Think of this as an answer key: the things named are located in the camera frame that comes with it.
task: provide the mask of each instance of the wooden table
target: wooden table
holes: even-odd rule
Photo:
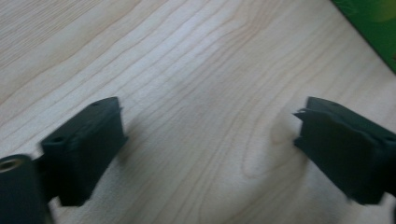
[[[307,96],[396,131],[396,77],[329,0],[0,3],[0,156],[119,96],[130,136],[58,223],[390,223],[292,145]]]

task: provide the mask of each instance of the dark green object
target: dark green object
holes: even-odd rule
[[[332,0],[396,74],[396,0]]]
[[[295,114],[303,121],[294,145],[345,195],[378,204],[396,195],[396,135],[331,101],[310,97]]]
[[[0,159],[0,224],[53,223],[48,202],[81,206],[127,141],[117,97],[88,105],[41,142],[36,160]]]

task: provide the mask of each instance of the black plastic part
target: black plastic part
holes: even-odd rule
[[[0,223],[52,223],[38,180],[28,156],[0,160]]]
[[[46,198],[57,195],[63,206],[83,205],[126,141],[116,97],[87,106],[41,142],[44,156],[37,164]]]
[[[303,121],[300,148],[345,195],[377,204],[396,193],[396,135],[331,101],[309,97],[295,114]]]

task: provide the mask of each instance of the wood grain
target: wood grain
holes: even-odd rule
[[[119,96],[130,141],[58,223],[390,223],[295,147],[307,96],[396,131],[396,77],[328,0],[0,2],[0,156]]]

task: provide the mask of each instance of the black cylinder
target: black cylinder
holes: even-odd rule
[[[51,223],[35,165],[28,156],[0,160],[0,223]]]

